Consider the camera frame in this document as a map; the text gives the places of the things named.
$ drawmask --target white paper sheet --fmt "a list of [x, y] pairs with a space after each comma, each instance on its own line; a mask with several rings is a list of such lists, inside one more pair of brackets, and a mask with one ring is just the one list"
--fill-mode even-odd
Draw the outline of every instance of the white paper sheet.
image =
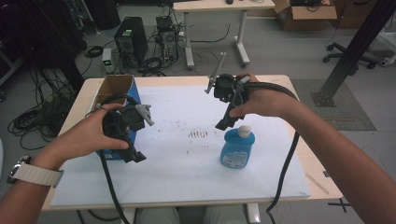
[[[275, 197], [291, 138], [282, 119], [247, 115], [256, 136], [247, 166], [223, 166], [224, 131], [215, 128], [227, 104], [205, 86], [138, 87], [142, 104], [152, 105], [152, 127], [139, 131], [135, 147], [147, 159], [108, 161], [120, 203], [186, 203]], [[308, 197], [297, 155], [286, 174], [282, 197]], [[99, 156], [68, 161], [51, 205], [113, 204]]]

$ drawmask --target watch strap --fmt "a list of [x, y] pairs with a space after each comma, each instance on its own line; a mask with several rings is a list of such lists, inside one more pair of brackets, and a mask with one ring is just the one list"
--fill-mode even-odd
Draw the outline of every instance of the watch strap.
[[56, 186], [62, 173], [63, 171], [51, 171], [23, 163], [14, 178], [38, 185]]

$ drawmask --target table leg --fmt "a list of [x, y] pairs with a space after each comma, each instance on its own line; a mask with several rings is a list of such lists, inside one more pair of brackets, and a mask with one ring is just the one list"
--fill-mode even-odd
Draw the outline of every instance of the table leg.
[[247, 223], [262, 223], [257, 203], [247, 203]]
[[136, 214], [135, 208], [132, 208], [132, 207], [124, 208], [123, 213], [129, 223], [134, 223], [134, 215]]
[[243, 67], [245, 67], [246, 65], [250, 64], [250, 59], [248, 58], [247, 52], [245, 50], [245, 47], [242, 44], [242, 38], [244, 36], [245, 22], [247, 20], [247, 14], [248, 14], [247, 10], [242, 10], [241, 11], [239, 32], [238, 32], [238, 36], [235, 36], [235, 44], [236, 44], [236, 46], [238, 48], [239, 54], [241, 55], [242, 66]]
[[185, 35], [185, 50], [186, 50], [186, 62], [187, 62], [187, 67], [189, 69], [194, 68], [194, 58], [192, 58], [192, 48], [191, 48], [191, 42], [190, 42], [190, 32], [189, 32], [189, 13], [185, 12], [184, 13], [184, 35]]

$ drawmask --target pants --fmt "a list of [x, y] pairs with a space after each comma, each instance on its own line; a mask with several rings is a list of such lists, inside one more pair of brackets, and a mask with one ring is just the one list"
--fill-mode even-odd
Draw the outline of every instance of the pants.
[[[146, 208], [141, 224], [180, 224], [175, 207]], [[203, 224], [248, 224], [243, 207], [239, 205], [208, 206]]]

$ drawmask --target bottle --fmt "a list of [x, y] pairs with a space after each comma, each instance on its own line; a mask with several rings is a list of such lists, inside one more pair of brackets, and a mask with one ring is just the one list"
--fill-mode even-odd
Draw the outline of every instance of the bottle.
[[220, 154], [221, 164], [242, 169], [248, 164], [251, 146], [255, 137], [251, 128], [243, 125], [237, 129], [231, 129], [224, 135], [225, 144]]

